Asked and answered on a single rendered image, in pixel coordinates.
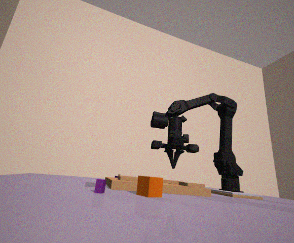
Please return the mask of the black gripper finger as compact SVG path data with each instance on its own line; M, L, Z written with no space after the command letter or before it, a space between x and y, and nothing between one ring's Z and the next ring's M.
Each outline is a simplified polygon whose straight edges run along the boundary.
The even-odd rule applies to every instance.
M182 150L177 150L177 151L174 152L174 160L173 160L174 161L174 167L173 168L175 168L177 160L178 160L180 154L182 154L182 153L184 153L184 151L182 151Z
M170 163L171 163L171 166L172 168L174 167L174 161L173 161L173 151L172 149L166 149L164 152L167 153L168 157L169 157L169 160L170 160Z

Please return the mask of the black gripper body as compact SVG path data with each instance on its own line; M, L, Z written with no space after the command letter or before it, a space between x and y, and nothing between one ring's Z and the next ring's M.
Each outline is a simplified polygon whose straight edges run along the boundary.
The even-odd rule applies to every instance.
M174 136L178 136L178 134L182 134L182 130L180 129L169 129L168 130L168 138L169 138L169 133L173 133ZM184 146L180 146L180 145L168 145L168 141L167 144L162 143L162 141L152 141L151 144L151 149L159 149L159 148L165 148L166 149L176 149L177 150L182 150L182 151L186 151L186 152L190 152L190 153L196 153L199 151L199 146L197 144L188 144L188 145L184 145Z

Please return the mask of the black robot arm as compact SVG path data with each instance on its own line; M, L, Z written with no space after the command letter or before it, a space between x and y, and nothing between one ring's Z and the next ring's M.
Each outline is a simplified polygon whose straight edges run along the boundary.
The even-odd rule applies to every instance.
M216 102L221 104L218 105ZM222 178L222 189L219 190L244 192L240 191L239 182L239 176L243 176L243 170L236 164L236 157L232 151L232 118L237 111L237 103L234 100L211 93L188 101L174 101L166 113L153 112L151 127L165 129L168 126L168 129L182 130L182 123L187 119L184 116L179 117L179 115L207 104L216 110L220 117L219 150L214 153L213 160L214 166ZM174 136L173 133L169 133L168 145L184 146L184 143L188 142L188 134Z

